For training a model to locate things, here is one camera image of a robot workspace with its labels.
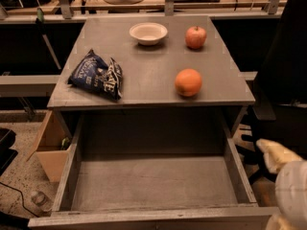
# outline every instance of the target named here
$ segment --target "clear bottle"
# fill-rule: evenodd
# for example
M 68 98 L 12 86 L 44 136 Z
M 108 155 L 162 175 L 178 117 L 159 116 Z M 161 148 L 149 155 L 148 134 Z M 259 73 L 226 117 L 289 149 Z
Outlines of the clear bottle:
M 44 213 L 49 213 L 52 210 L 53 201 L 42 191 L 32 191 L 31 201 Z

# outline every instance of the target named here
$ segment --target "open drawer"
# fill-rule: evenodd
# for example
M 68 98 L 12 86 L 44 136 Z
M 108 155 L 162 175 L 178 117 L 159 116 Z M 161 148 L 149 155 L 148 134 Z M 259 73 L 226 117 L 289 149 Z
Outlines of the open drawer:
M 33 229 L 264 229 L 218 107 L 82 115 L 49 218 Z

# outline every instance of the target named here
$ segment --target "chair backrest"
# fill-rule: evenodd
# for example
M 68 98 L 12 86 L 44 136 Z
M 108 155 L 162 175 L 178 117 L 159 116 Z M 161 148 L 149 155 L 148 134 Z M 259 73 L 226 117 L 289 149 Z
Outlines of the chair backrest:
M 277 103 L 307 101 L 307 0 L 288 0 L 255 82 Z

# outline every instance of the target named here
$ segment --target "gray tabletop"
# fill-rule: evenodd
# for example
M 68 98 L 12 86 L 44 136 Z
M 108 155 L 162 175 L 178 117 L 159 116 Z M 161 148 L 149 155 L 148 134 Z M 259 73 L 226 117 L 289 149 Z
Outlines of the gray tabletop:
M 130 37 L 130 27 L 156 22 L 168 35 L 155 46 L 141 46 Z M 191 26 L 207 31 L 204 46 L 186 47 L 184 36 Z M 67 84 L 69 76 L 90 49 L 106 63 L 114 58 L 123 69 L 122 99 L 114 101 Z M 193 68 L 201 73 L 201 91 L 183 98 L 175 90 L 177 73 Z M 204 15 L 129 16 L 88 18 L 62 70 L 48 107 L 87 110 L 167 105 L 248 105 L 254 103 L 244 78 L 225 47 L 211 19 Z

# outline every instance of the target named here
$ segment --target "floor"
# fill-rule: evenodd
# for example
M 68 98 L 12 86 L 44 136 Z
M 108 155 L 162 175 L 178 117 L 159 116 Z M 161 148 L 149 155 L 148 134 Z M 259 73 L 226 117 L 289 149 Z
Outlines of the floor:
M 10 187 L 20 190 L 24 197 L 25 207 L 38 217 L 48 216 L 31 202 L 32 191 L 42 191 L 52 200 L 55 198 L 58 183 L 50 183 L 44 170 L 39 164 L 35 154 L 27 161 L 28 153 L 34 142 L 36 133 L 44 118 L 45 110 L 38 110 L 35 117 L 28 121 L 28 115 L 23 110 L 0 111 L 0 127 L 12 129 L 16 133 L 16 141 L 12 146 L 18 151 L 9 167 L 0 176 L 0 182 Z M 252 145 L 240 139 L 241 134 L 248 134 L 245 126 L 240 126 L 235 134 L 235 142 L 241 146 L 252 150 Z M 255 166 L 245 166 L 247 175 L 250 175 L 257 168 Z M 275 206 L 274 184 L 267 179 L 261 179 L 252 185 L 252 189 L 260 206 Z M 34 218 L 35 215 L 22 207 L 21 193 L 0 185 L 0 211 L 6 214 L 22 217 Z M 0 229 L 13 230 L 16 228 L 1 225 Z

